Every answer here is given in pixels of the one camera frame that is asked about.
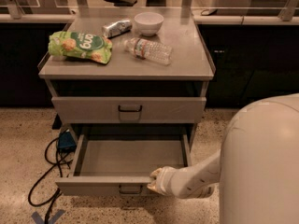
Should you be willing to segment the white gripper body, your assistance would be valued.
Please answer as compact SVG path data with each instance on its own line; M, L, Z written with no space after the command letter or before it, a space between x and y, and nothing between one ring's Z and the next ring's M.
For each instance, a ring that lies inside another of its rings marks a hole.
M159 173L157 178L154 178L153 186L155 186L157 192L162 195L166 195L166 196L173 195L174 192L171 188L171 181L177 169L172 167L164 167L162 169L163 170Z

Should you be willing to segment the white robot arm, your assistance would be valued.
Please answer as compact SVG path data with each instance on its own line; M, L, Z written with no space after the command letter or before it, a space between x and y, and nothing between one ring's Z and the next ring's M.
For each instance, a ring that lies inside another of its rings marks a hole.
M240 109L221 149L187 168L159 168L148 188L180 199L219 185L220 224L299 224L299 94Z

